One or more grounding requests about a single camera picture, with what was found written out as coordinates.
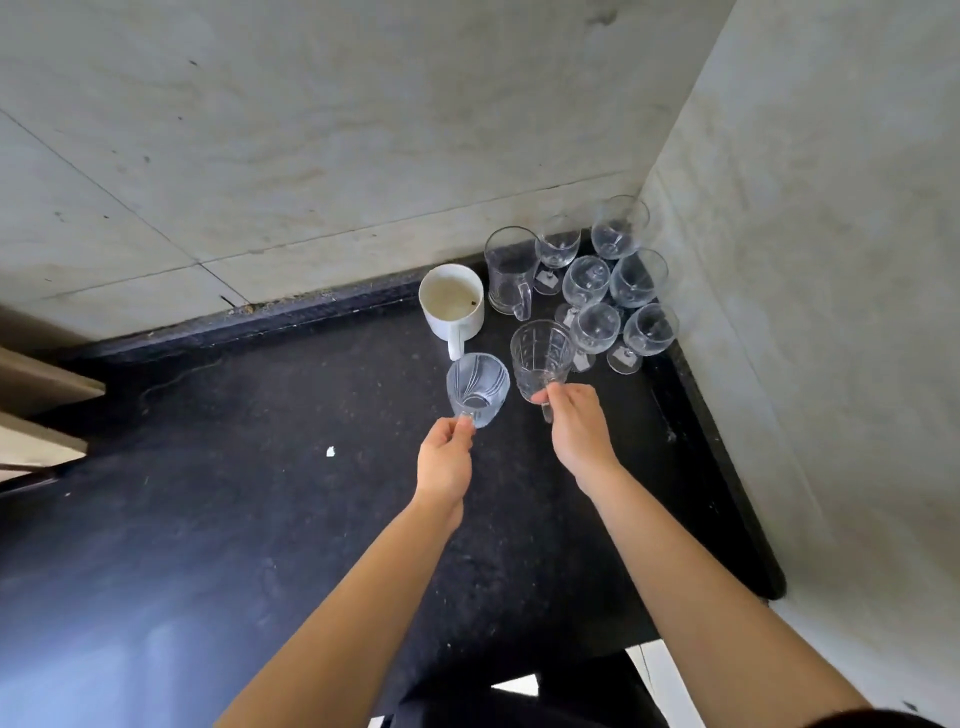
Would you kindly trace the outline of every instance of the glass cup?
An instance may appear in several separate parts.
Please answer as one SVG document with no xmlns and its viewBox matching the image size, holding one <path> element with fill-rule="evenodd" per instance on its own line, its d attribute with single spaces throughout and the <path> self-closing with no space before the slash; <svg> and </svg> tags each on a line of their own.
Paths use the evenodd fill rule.
<svg viewBox="0 0 960 728">
<path fill-rule="evenodd" d="M 598 303 L 610 288 L 610 268 L 596 255 L 578 257 L 566 269 L 562 286 L 566 303 L 561 303 L 554 321 L 569 327 L 584 306 Z"/>
<path fill-rule="evenodd" d="M 580 227 L 566 215 L 554 215 L 547 220 L 537 238 L 537 258 L 540 269 L 534 276 L 534 290 L 544 296 L 560 293 L 560 278 L 555 270 L 565 268 L 580 250 Z"/>
<path fill-rule="evenodd" d="M 623 308 L 640 308 L 657 296 L 666 283 L 666 260 L 651 248 L 640 248 L 620 258 L 610 276 L 610 295 Z"/>
<path fill-rule="evenodd" d="M 648 303 L 634 312 L 623 327 L 623 341 L 607 353 L 610 368 L 631 375 L 640 368 L 644 356 L 666 351 L 680 330 L 673 309 L 662 303 Z"/>
<path fill-rule="evenodd" d="M 446 372 L 446 395 L 453 416 L 470 415 L 477 428 L 486 427 L 496 417 L 509 390 L 507 368 L 492 354 L 464 354 Z"/>
<path fill-rule="evenodd" d="M 573 366 L 576 348 L 566 327 L 555 321 L 540 319 L 524 324 L 510 340 L 510 356 L 514 361 L 516 388 L 527 401 L 551 381 L 566 381 Z M 543 418 L 553 422 L 553 410 L 544 404 Z"/>
<path fill-rule="evenodd" d="M 632 195 L 602 202 L 590 230 L 593 250 L 606 260 L 619 260 L 640 247 L 640 236 L 650 224 L 650 209 Z"/>
<path fill-rule="evenodd" d="M 536 241 L 534 232 L 511 225 L 495 231 L 483 249 L 490 272 L 490 305 L 519 321 L 530 318 L 531 287 L 538 263 Z"/>
<path fill-rule="evenodd" d="M 585 372 L 592 367 L 596 355 L 613 346 L 619 333 L 620 312 L 609 303 L 593 303 L 581 308 L 570 325 L 570 339 L 577 348 L 573 368 Z"/>
</svg>

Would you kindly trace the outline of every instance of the marble wall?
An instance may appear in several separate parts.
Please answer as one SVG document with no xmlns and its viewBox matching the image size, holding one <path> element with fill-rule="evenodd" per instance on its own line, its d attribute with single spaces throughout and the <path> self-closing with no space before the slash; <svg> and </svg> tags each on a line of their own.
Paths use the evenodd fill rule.
<svg viewBox="0 0 960 728">
<path fill-rule="evenodd" d="M 638 189 L 733 0 L 8 0 L 0 306 L 105 338 Z"/>
<path fill-rule="evenodd" d="M 960 6 L 737 0 L 644 196 L 776 609 L 958 726 Z"/>
</svg>

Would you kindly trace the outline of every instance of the glass handle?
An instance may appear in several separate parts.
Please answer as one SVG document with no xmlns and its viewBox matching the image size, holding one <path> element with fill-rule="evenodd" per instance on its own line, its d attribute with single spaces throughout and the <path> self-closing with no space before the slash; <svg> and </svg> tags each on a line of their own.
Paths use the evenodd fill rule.
<svg viewBox="0 0 960 728">
<path fill-rule="evenodd" d="M 517 288 L 520 291 L 520 303 L 514 306 L 514 315 L 518 321 L 526 321 L 530 318 L 533 293 L 530 290 L 530 283 L 526 280 L 522 280 Z"/>
</svg>

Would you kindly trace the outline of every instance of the forearm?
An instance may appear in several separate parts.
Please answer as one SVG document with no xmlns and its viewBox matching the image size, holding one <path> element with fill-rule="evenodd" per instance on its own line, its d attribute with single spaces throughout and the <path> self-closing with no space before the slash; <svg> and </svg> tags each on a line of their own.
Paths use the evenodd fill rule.
<svg viewBox="0 0 960 728">
<path fill-rule="evenodd" d="M 805 726 L 864 698 L 622 468 L 582 483 L 709 728 Z"/>
<path fill-rule="evenodd" d="M 218 724 L 365 725 L 453 527 L 414 498 Z"/>
</svg>

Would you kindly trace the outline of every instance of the mug handle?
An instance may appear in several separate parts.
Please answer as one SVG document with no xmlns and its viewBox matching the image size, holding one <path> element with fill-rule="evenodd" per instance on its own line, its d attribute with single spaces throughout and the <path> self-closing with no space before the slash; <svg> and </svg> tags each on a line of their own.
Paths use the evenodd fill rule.
<svg viewBox="0 0 960 728">
<path fill-rule="evenodd" d="M 514 315 L 518 321 L 526 321 L 530 318 L 533 293 L 530 290 L 530 283 L 526 280 L 522 280 L 517 288 L 520 289 L 520 303 L 514 306 Z"/>
<path fill-rule="evenodd" d="M 450 335 L 446 339 L 446 352 L 450 354 L 450 361 L 456 361 L 464 355 L 463 327 L 450 327 Z"/>
</svg>

